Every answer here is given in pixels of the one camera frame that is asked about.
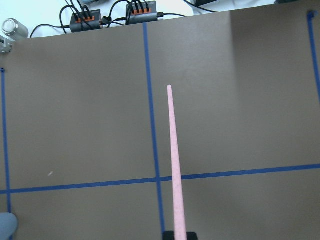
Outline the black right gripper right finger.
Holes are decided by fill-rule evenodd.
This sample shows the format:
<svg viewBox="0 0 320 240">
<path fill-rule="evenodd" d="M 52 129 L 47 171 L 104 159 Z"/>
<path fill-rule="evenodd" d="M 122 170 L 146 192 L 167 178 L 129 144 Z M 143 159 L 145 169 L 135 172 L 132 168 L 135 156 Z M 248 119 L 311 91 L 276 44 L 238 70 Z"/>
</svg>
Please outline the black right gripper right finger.
<svg viewBox="0 0 320 240">
<path fill-rule="evenodd" d="M 186 237 L 187 240 L 198 240 L 198 235 L 196 232 L 187 232 Z"/>
</svg>

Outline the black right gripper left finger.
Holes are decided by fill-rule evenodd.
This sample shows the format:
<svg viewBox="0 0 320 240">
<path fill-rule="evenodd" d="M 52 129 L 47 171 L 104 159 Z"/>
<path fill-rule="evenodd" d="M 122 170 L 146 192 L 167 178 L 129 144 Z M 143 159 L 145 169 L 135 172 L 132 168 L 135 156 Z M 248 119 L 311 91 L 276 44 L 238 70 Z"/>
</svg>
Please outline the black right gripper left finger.
<svg viewBox="0 0 320 240">
<path fill-rule="evenodd" d="M 162 240 L 175 240 L 175 232 L 174 231 L 164 231 L 162 233 Z"/>
</svg>

